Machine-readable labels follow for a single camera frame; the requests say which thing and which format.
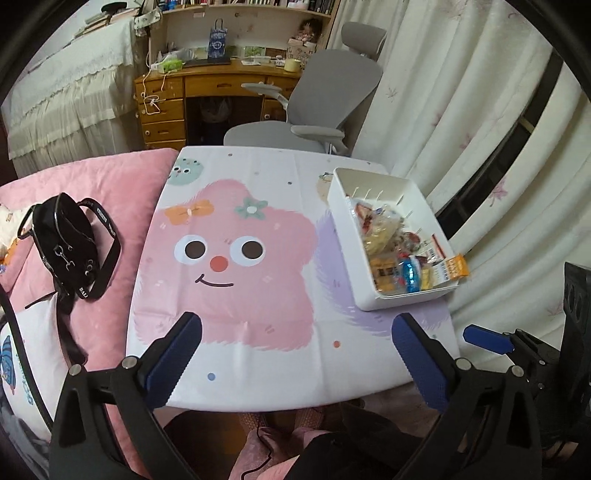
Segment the red white cake snack bag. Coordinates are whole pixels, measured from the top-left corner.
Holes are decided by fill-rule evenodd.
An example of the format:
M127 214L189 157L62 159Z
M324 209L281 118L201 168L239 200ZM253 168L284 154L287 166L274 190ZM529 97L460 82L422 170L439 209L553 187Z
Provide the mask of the red white cake snack bag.
M358 222L360 234L363 237L363 233L367 232L367 228L369 227L370 219L376 214L381 213L382 211L394 211L388 205L382 206L374 206L370 204L368 201L353 199L352 201L353 206L353 217Z

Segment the white floral curtain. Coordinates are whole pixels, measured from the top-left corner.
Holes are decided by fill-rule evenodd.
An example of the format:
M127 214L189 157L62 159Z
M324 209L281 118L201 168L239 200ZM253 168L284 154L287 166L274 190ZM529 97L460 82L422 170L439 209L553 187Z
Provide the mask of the white floral curtain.
M384 75L353 155L413 180L437 213L517 126L552 48L505 1L345 1L335 23L383 28ZM514 164L449 237L471 273L454 327L562 338L564 266L590 263L590 103L561 67Z

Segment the white plastic storage bin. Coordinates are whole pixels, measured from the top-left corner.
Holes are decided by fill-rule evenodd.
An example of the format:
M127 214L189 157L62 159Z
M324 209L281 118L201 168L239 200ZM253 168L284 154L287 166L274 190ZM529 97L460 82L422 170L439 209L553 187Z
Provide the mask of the white plastic storage bin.
M356 307L377 311L441 298L469 276L419 187L337 168L328 194Z

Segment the yellow fried snack bag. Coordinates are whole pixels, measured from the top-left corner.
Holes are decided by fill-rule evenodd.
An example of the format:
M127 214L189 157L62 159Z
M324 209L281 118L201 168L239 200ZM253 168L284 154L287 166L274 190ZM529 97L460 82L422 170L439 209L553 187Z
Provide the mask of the yellow fried snack bag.
M370 258L370 272L372 272L374 285L379 292L394 295L400 291L396 258L384 256Z

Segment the orange white snack packet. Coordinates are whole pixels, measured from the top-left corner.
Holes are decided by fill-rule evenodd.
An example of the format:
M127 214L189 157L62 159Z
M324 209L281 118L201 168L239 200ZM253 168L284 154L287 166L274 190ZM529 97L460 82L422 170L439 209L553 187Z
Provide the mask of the orange white snack packet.
M459 281L469 275L468 263L461 254L448 257L431 268L431 281L434 288Z

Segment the green tissue pack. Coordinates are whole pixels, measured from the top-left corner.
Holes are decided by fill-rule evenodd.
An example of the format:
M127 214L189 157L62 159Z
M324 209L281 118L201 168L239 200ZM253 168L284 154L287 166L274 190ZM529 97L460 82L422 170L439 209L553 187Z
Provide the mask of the green tissue pack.
M177 58L165 59L157 64L156 70L163 75L180 71L183 67L183 60Z

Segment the blue paper gift bag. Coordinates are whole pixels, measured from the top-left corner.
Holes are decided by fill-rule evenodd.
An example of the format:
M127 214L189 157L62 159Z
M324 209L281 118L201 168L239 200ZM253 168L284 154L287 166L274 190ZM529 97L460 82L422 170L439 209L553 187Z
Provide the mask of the blue paper gift bag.
M208 37L207 59L221 59L225 56L226 37L228 30L224 27L223 19L216 18Z

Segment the clear rice cracker packet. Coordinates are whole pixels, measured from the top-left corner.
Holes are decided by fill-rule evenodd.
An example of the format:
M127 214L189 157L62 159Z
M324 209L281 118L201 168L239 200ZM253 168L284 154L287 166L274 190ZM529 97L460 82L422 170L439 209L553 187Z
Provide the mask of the clear rice cracker packet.
M363 233L363 248L369 256L381 253L394 236L397 236L404 225L401 215L394 211L382 211L376 213L370 219L367 232Z

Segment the yellow cup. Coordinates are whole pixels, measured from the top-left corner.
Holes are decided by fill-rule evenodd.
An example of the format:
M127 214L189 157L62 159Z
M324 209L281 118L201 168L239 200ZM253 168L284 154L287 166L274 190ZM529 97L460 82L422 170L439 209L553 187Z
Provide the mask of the yellow cup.
M301 71L301 60L297 58L288 58L286 62L284 62L283 66L284 71L290 73L297 73Z

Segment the round nut cake packet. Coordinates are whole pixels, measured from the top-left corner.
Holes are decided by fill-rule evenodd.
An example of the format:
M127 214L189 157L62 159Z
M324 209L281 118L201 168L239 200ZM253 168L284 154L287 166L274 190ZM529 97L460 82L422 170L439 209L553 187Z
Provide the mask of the round nut cake packet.
M422 240L420 236L414 232L406 231L402 233L401 250L408 253L414 254L421 249Z

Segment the white lace covered bed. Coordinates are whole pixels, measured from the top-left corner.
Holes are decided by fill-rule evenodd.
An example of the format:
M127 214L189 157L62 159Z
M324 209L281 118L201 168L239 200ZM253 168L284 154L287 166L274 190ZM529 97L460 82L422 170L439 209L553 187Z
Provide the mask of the white lace covered bed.
M142 149L134 80L144 57L144 41L127 18L73 40L24 74L1 106L17 176Z

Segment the small yellow snack packet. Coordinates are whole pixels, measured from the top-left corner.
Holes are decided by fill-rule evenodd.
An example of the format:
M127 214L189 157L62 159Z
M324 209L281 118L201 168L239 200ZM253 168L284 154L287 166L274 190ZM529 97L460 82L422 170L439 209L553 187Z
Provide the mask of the small yellow snack packet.
M425 266L421 271L421 290L432 290L435 286L434 268Z

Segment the wooden desk with drawers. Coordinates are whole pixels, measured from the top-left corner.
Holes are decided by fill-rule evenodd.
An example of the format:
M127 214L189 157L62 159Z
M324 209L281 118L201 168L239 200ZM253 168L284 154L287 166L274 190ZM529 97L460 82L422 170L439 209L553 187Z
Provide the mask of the wooden desk with drawers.
M290 97L300 77L300 72L273 65L247 66L238 59L226 65L140 76L135 80L134 99L145 147L179 150L187 145L219 145L232 127L283 120L286 112L280 102L243 85L276 86Z

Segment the grey office chair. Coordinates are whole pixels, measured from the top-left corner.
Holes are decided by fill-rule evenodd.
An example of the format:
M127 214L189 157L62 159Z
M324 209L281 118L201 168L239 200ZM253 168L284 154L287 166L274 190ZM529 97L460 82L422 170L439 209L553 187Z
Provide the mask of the grey office chair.
M312 55L290 97L280 87L244 83L243 89L280 102L287 119L238 125L226 132L223 144L348 155L345 124L380 84L378 59L387 31L347 22L341 37L346 48Z

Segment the pink blanket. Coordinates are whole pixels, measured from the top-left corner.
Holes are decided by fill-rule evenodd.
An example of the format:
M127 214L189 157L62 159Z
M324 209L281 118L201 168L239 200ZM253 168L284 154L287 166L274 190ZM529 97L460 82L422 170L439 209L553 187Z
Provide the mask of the pink blanket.
M172 149L53 167L1 190L1 475L45 479L68 370L124 355L140 255Z

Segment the red white barcode packet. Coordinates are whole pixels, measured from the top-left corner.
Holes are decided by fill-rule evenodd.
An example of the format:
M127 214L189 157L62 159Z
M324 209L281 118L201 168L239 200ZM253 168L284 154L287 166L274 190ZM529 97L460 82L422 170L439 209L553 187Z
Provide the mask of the red white barcode packet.
M437 265L447 258L435 234L432 234L422 243L420 256L425 258L428 265Z

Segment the blue white snack packet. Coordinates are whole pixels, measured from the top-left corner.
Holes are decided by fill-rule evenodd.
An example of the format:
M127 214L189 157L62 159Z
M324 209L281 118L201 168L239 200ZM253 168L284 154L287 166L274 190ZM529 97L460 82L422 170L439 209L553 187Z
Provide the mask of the blue white snack packet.
M399 270L408 293L421 291L422 268L419 260L414 256L404 258L399 264Z

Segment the wooden bookshelf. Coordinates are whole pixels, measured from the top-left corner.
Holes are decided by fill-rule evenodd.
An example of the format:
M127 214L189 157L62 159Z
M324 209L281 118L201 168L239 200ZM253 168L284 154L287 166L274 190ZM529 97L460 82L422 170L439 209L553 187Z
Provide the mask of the wooden bookshelf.
M226 46L236 55L247 47L263 47L273 51L288 48L288 41L300 31L301 23L314 20L320 29L318 48L327 46L339 2L329 3L328 14L308 9L290 8L280 4L207 3L183 5L164 11L147 33L147 62L154 63L159 54L173 48L197 48L204 51L214 27L228 30Z

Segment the black handbag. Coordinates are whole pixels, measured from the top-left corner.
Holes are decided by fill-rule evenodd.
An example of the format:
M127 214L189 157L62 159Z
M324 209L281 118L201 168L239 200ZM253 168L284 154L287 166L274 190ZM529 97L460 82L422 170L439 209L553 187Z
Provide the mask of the black handbag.
M90 211L112 238L104 260L86 213ZM17 238L32 238L40 259L53 278L57 331L66 357L85 364L87 353L73 338L69 317L76 299L96 301L110 282L121 254L121 242L107 211L92 198L77 202L62 192L32 205L17 230Z

